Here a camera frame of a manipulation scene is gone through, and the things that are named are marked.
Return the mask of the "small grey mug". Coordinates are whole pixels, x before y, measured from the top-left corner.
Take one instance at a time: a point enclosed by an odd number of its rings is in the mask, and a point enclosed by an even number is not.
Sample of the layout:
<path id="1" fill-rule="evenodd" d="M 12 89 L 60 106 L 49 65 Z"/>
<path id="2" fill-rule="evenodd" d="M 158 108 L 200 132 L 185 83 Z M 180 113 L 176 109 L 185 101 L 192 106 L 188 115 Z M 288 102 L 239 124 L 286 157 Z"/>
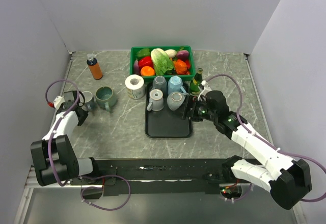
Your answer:
<path id="1" fill-rule="evenodd" d="M 83 91 L 81 94 L 82 108 L 87 111 L 93 111 L 96 107 L 95 99 L 90 91 Z"/>

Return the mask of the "teal glazed mug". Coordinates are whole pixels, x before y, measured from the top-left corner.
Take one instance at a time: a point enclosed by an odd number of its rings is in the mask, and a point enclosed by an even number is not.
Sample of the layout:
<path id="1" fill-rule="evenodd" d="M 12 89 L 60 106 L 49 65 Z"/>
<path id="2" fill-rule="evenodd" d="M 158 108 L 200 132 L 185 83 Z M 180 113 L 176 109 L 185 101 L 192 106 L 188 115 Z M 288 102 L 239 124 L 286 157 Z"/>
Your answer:
<path id="1" fill-rule="evenodd" d="M 110 87 L 100 87 L 95 94 L 97 104 L 101 109 L 110 112 L 112 107 L 117 103 L 117 95 Z"/>

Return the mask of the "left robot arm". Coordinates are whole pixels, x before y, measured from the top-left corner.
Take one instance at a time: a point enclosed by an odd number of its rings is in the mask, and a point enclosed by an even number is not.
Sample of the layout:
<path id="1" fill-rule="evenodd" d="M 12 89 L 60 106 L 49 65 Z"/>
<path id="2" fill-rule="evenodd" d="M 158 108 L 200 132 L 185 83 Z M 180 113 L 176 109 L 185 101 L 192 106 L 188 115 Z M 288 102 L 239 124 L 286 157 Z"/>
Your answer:
<path id="1" fill-rule="evenodd" d="M 73 106 L 80 94 L 77 91 L 68 91 L 64 93 L 62 102 L 60 96 L 55 99 L 54 104 L 58 107 L 55 123 L 43 139 L 31 144 L 33 165 L 40 186 L 57 182 L 49 160 L 48 145 L 52 156 L 57 156 L 52 160 L 61 182 L 79 176 L 89 184 L 100 180 L 101 172 L 94 167 L 94 159 L 77 158 L 69 140 L 75 127 L 81 126 L 88 116 L 88 111 L 81 106 Z"/>

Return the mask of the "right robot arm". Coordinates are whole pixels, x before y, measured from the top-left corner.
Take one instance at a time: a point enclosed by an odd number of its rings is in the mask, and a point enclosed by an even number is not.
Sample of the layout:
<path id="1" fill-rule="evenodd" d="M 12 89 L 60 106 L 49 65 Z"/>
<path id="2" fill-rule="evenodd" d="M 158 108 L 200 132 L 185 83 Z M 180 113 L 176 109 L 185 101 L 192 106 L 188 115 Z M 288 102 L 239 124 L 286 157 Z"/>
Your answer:
<path id="1" fill-rule="evenodd" d="M 283 155 L 261 141 L 252 125 L 229 109 L 222 92 L 210 91 L 200 97 L 186 95 L 178 112 L 192 121 L 211 121 L 219 133 L 243 147 L 260 163 L 254 165 L 239 156 L 228 158 L 222 171 L 227 182 L 237 179 L 251 182 L 268 191 L 286 210 L 311 191 L 309 165 L 302 159 L 294 160 Z"/>

